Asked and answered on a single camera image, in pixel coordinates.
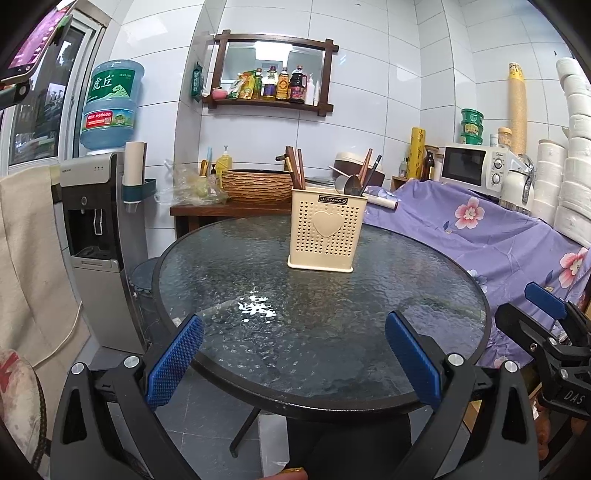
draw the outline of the purple floral cloth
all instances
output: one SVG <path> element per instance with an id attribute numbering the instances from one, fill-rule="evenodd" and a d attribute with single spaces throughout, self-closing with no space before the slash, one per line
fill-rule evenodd
<path id="1" fill-rule="evenodd" d="M 374 187 L 371 193 L 392 196 Z M 476 279 L 491 306 L 493 326 L 479 365 L 499 367 L 531 357 L 494 325 L 499 305 L 512 303 L 554 333 L 554 320 L 528 302 L 535 281 L 561 299 L 578 303 L 591 274 L 591 255 L 541 220 L 506 210 L 474 192 L 435 181 L 411 180 L 395 192 L 398 209 L 368 203 L 364 223 L 414 238 L 454 259 Z"/>

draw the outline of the microwave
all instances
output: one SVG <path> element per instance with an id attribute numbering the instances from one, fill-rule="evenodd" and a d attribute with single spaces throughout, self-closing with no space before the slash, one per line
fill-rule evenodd
<path id="1" fill-rule="evenodd" d="M 452 144 L 445 147 L 441 182 L 499 198 L 510 170 L 527 174 L 527 166 L 503 147 Z"/>

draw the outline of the wooden shelf frame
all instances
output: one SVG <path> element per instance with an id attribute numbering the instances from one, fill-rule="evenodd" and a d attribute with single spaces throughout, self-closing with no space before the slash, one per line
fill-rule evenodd
<path id="1" fill-rule="evenodd" d="M 206 103 L 210 109 L 216 109 L 219 105 L 256 105 L 317 112 L 318 116 L 326 116 L 327 113 L 333 112 L 335 107 L 329 103 L 330 73 L 332 70 L 332 56 L 339 51 L 339 46 L 335 45 L 331 39 L 327 38 L 322 42 L 318 40 L 308 40 L 307 38 L 284 37 L 283 35 L 231 33 L 230 30 L 223 30 L 221 34 L 215 36 L 214 41 L 219 44 L 219 48 L 217 50 L 216 64 L 213 69 L 212 90 L 221 87 L 223 64 L 226 59 L 228 43 L 253 43 L 256 41 L 290 43 L 296 47 L 312 48 L 313 50 L 323 51 L 324 63 L 322 65 L 322 80 L 320 83 L 317 106 L 305 105 L 303 103 L 291 103 L 282 100 L 245 100 L 228 98 L 214 100 L 211 95 L 207 95 L 203 97 L 203 102 Z"/>

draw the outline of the smartphone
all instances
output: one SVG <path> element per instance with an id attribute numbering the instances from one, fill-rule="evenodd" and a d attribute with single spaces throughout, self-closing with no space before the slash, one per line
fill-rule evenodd
<path id="1" fill-rule="evenodd" d="M 44 53 L 59 31 L 60 23 L 71 13 L 77 0 L 62 0 L 29 35 L 7 69 L 0 72 L 0 83 L 13 85 L 33 75 Z"/>

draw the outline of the beige plastic utensil holder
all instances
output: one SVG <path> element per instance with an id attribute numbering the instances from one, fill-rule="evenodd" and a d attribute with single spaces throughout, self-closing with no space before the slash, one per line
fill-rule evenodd
<path id="1" fill-rule="evenodd" d="M 293 190 L 287 265 L 352 272 L 367 199 L 322 189 Z"/>

